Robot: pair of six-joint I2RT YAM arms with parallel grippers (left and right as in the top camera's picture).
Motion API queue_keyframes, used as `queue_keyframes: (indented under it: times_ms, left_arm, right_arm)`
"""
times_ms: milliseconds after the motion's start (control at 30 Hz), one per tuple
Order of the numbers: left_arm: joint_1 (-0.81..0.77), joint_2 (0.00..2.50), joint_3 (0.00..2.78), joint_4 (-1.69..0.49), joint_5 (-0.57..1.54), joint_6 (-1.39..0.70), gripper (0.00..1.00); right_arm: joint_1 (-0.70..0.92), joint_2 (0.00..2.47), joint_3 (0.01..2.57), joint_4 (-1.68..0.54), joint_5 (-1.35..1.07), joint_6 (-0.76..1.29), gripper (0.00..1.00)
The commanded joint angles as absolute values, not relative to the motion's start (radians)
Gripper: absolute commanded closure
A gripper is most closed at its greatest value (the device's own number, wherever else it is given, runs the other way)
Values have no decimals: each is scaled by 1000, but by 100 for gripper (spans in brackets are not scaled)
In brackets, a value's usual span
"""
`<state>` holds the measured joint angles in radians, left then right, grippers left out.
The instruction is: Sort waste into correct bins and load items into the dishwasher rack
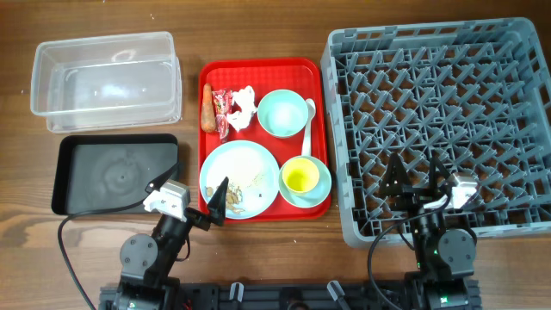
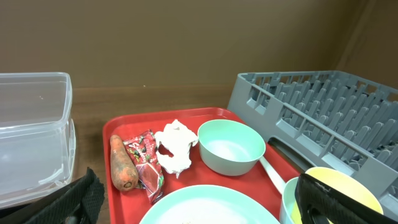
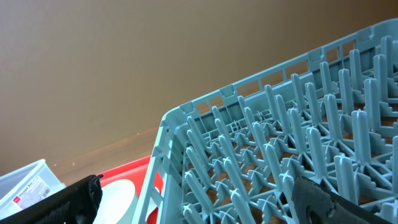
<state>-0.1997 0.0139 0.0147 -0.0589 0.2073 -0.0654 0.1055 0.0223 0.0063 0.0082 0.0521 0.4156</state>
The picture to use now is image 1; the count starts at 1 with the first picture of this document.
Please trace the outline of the light blue small bowl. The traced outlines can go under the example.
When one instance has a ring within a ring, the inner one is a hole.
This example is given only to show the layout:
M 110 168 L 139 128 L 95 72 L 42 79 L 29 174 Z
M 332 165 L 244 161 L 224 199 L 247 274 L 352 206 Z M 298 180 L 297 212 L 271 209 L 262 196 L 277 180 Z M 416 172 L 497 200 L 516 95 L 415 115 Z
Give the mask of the light blue small bowl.
M 331 191 L 331 173 L 327 166 L 317 158 L 311 156 L 306 157 L 314 161 L 319 169 L 319 182 L 317 186 L 310 192 L 303 195 L 296 195 L 288 190 L 282 181 L 282 168 L 279 173 L 279 188 L 283 199 L 297 208 L 314 208 L 321 204 L 330 194 Z

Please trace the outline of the white tissue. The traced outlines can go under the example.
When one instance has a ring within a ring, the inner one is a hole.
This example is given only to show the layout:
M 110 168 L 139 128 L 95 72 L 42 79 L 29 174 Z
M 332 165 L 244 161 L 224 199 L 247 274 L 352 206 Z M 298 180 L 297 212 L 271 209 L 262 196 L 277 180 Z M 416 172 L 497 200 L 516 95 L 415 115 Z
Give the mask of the white tissue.
M 227 120 L 235 131 L 239 132 L 251 124 L 251 119 L 257 112 L 255 91 L 250 85 L 232 93 L 231 107 L 234 105 L 238 107 L 238 111 L 231 112 L 227 116 Z

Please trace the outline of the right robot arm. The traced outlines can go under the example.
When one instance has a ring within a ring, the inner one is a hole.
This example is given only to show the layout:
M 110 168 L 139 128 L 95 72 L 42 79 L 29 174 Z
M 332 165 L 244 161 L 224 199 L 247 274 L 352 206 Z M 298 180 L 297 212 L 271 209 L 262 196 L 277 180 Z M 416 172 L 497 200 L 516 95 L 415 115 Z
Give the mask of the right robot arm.
M 371 245 L 394 229 L 408 225 L 418 269 L 396 285 L 381 288 L 371 280 L 379 300 L 391 309 L 473 309 L 468 278 L 474 274 L 477 237 L 467 226 L 449 227 L 444 213 L 467 206 L 477 195 L 478 182 L 469 175 L 448 171 L 436 157 L 430 160 L 429 182 L 415 186 L 398 154 L 393 153 L 381 180 L 380 196 L 390 198 L 391 209 L 406 214 L 381 232 Z

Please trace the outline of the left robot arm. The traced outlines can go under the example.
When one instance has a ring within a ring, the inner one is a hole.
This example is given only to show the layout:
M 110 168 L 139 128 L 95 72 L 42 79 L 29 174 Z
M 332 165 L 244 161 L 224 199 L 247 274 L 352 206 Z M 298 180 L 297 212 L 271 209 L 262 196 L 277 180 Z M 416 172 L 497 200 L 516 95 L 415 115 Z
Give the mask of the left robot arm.
M 189 188 L 170 178 L 176 168 L 173 165 L 146 186 L 145 210 L 157 211 L 161 218 L 150 235 L 136 234 L 121 247 L 121 279 L 113 293 L 101 292 L 101 309 L 167 310 L 187 306 L 180 280 L 170 277 L 170 270 L 179 260 L 180 250 L 189 244 L 193 227 L 207 231 L 212 224 L 224 225 L 229 178 L 224 177 L 215 189 L 205 214 L 189 206 Z

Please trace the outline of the mint green bowl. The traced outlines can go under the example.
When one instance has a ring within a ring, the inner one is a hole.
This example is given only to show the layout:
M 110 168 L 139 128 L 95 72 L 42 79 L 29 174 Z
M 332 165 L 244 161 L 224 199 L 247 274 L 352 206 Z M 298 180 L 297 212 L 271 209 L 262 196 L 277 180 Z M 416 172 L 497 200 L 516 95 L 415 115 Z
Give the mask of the mint green bowl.
M 277 138 L 289 138 L 299 133 L 308 120 L 306 100 L 292 90 L 273 90 L 257 106 L 261 127 Z

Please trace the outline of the food scraps and rice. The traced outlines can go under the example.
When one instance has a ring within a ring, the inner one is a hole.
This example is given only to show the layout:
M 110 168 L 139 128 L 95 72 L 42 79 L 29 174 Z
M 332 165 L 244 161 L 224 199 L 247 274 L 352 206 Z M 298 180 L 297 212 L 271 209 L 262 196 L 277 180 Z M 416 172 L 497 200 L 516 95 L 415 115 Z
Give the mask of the food scraps and rice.
M 206 187 L 207 198 L 209 199 L 208 202 L 212 200 L 212 197 L 216 189 L 218 189 L 218 187 Z M 238 207 L 238 204 L 241 202 L 242 202 L 241 189 L 239 187 L 237 188 L 230 187 L 230 189 L 228 189 L 226 192 L 226 198 L 225 198 L 226 211 L 232 214 L 242 214 L 245 211 L 245 209 Z

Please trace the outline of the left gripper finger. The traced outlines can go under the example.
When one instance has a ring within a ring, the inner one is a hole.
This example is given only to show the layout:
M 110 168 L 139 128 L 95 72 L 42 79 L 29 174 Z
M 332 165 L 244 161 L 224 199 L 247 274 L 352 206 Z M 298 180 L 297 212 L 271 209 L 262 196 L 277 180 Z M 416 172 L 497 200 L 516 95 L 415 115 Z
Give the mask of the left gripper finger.
M 176 162 L 168 170 L 152 179 L 145 187 L 146 193 L 152 193 L 154 190 L 160 190 L 169 180 L 178 180 L 180 174 L 180 163 Z
M 216 226 L 224 226 L 226 220 L 226 193 L 228 184 L 229 178 L 225 177 L 207 204 L 209 220 Z

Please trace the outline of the yellow cup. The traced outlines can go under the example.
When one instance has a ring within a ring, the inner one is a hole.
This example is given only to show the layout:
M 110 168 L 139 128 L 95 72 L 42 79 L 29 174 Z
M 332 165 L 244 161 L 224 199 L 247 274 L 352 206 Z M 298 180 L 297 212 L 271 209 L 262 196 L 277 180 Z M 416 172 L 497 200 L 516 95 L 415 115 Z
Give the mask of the yellow cup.
M 291 158 L 282 167 L 282 181 L 285 187 L 296 195 L 312 191 L 317 186 L 319 178 L 319 169 L 310 158 Z

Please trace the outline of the light blue plate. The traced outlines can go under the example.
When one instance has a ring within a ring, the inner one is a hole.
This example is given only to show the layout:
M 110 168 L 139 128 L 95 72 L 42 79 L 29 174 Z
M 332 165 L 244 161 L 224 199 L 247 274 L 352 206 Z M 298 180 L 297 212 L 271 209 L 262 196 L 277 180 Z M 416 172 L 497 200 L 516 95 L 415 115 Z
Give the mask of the light blue plate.
M 208 202 L 206 187 L 219 187 L 225 177 L 228 188 L 239 187 L 242 214 L 226 212 L 231 220 L 248 220 L 268 210 L 279 193 L 279 165 L 263 146 L 249 140 L 234 140 L 216 147 L 205 159 L 199 175 L 199 190 Z

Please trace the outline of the orange carrot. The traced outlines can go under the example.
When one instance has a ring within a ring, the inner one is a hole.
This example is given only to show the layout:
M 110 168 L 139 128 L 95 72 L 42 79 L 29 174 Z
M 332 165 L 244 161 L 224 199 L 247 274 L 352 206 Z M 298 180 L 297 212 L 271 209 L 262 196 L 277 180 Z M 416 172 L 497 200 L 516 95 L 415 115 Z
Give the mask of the orange carrot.
M 201 129 L 205 133 L 212 133 L 217 128 L 213 106 L 212 86 L 210 84 L 204 84 L 202 94 Z

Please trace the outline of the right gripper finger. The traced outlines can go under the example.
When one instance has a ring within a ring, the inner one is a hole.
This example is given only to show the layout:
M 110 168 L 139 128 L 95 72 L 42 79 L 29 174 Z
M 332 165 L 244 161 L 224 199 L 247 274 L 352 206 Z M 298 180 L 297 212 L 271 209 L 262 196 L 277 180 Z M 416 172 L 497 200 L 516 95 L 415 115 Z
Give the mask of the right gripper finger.
M 387 169 L 379 187 L 381 197 L 398 196 L 412 193 L 412 183 L 407 175 L 400 156 L 394 152 L 388 160 Z
M 448 178 L 450 172 L 438 157 L 430 159 L 429 190 L 432 196 L 447 195 L 450 192 Z

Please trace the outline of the red snack wrapper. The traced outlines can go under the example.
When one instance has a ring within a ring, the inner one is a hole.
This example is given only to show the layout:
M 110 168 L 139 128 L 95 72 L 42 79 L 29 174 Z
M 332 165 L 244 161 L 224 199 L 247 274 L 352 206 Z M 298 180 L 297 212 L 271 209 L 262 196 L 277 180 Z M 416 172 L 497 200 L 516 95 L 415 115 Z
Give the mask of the red snack wrapper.
M 232 112 L 232 92 L 230 90 L 213 90 L 215 121 L 220 142 L 225 143 L 229 134 L 228 115 Z

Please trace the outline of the white plastic spoon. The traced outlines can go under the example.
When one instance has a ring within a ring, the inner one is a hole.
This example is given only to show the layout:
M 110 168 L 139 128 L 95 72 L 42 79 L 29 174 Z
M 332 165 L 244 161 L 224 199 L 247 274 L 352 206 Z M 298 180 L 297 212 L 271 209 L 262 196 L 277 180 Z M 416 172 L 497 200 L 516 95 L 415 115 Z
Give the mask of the white plastic spoon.
M 316 115 L 316 106 L 313 99 L 306 99 L 308 117 L 304 129 L 304 138 L 301 147 L 302 156 L 310 156 L 312 154 L 312 121 Z

